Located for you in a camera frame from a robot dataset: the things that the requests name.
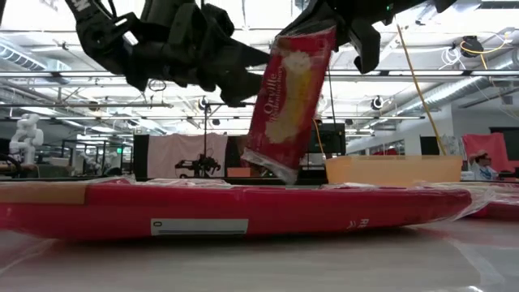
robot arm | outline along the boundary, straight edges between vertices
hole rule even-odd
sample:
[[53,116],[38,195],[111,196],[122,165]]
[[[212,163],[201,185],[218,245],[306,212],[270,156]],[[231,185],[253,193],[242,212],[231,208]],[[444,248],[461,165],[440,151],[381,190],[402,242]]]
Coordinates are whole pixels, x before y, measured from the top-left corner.
[[[380,34],[371,25],[390,24],[396,13],[425,1],[434,2],[441,12],[456,0],[310,0],[281,34],[312,32],[332,22],[337,26],[337,46],[351,41],[358,52],[355,66],[367,73],[380,57]],[[267,63],[269,56],[232,39],[234,26],[221,8],[200,8],[195,0],[146,0],[138,19],[133,13],[110,13],[101,0],[66,3],[84,52],[106,70],[125,75],[128,84],[141,91],[149,79],[182,87],[195,84],[208,92],[218,86],[222,100],[237,105],[260,90],[262,76],[247,68]]]

ceiling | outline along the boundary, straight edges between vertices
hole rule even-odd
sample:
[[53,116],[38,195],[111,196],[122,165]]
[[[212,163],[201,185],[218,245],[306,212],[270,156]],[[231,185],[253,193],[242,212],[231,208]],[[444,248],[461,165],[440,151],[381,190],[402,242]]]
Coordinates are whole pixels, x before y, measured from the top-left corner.
[[[114,0],[114,2],[119,15],[127,12],[135,12],[140,15],[144,5],[144,0]],[[268,50],[268,44],[281,28],[289,24],[301,11],[300,0],[206,0],[205,2],[227,10],[236,27],[233,38],[265,51]],[[477,36],[485,49],[489,50],[502,46],[504,34],[507,33],[506,44],[502,49],[488,54],[488,59],[505,53],[507,49],[517,44],[519,32],[516,30],[516,26],[519,10],[476,9],[480,1],[475,0],[461,0],[461,3],[463,5],[449,8],[441,15],[430,14],[430,17],[422,19],[421,25],[416,24],[416,19],[424,6],[415,7],[397,15],[397,22],[406,28],[404,38],[410,50],[410,59],[414,69],[457,69],[459,62],[452,66],[445,66],[442,54],[445,55],[446,49],[453,42],[459,43],[461,38],[466,35]],[[43,60],[42,62],[50,59],[59,60],[73,71],[105,70],[81,49],[74,31],[75,21],[64,1],[9,0],[5,12],[0,27],[0,41],[15,44],[28,56],[36,60]],[[395,45],[396,25],[384,26],[378,23],[374,26],[382,35],[381,49],[384,51],[377,70],[408,70],[404,50],[398,43]],[[392,49],[384,49],[386,46],[392,46]],[[338,75],[340,71],[355,70],[353,60],[356,56],[355,50],[350,45],[341,47],[339,52],[333,54],[330,62],[332,76]],[[479,58],[461,57],[460,61],[467,68],[481,66]],[[0,60],[0,71],[24,71],[24,69],[11,62]],[[166,90],[162,92],[147,90],[142,94],[137,89],[128,86],[124,79],[114,77],[72,78],[68,85],[61,87],[43,79],[18,78],[9,79],[9,81],[45,94],[56,101],[59,97],[68,97],[69,102],[166,103],[170,106],[151,109],[121,106],[109,110],[101,109],[97,112],[89,109],[75,110],[76,114],[87,116],[112,117],[114,114],[125,114],[126,116],[177,117],[175,120],[148,121],[147,125],[141,125],[148,129],[160,128],[165,132],[203,133],[201,130],[204,127],[203,121],[190,121],[182,117],[204,115],[198,107],[201,97],[205,97],[210,102],[221,102],[218,90],[204,92],[195,86],[180,88],[173,83],[167,83]],[[430,82],[419,83],[423,91],[438,85],[438,82],[432,82],[434,80],[427,81]],[[398,108],[399,105],[416,96],[416,89],[410,79],[386,81],[386,79],[379,78],[370,79],[367,82],[352,81],[351,78],[346,81],[332,77],[331,81],[325,82],[322,95],[323,100],[319,107],[322,115],[331,115],[334,111],[338,116],[360,116],[376,114],[370,108],[370,101],[374,97],[381,96],[389,99],[392,101],[391,106]],[[216,106],[213,106],[212,114],[219,117],[220,123],[213,125],[210,121],[208,129],[229,134],[245,134],[250,123],[250,119],[246,117],[252,115],[252,110],[252,106],[239,109],[222,106],[218,110]],[[103,127],[110,127],[109,122],[105,122]]]

red snack bag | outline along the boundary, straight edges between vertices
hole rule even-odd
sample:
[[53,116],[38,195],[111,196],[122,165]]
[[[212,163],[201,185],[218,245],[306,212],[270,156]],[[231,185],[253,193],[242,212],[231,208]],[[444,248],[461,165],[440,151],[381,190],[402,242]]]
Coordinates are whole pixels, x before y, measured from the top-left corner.
[[278,36],[258,93],[242,159],[295,183],[332,49],[335,27]]

table surface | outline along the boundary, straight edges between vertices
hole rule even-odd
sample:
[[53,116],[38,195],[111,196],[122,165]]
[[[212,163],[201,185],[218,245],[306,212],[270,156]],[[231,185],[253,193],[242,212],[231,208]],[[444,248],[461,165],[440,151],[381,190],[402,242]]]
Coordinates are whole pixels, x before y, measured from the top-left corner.
[[0,231],[0,291],[516,292],[519,225],[63,243]]

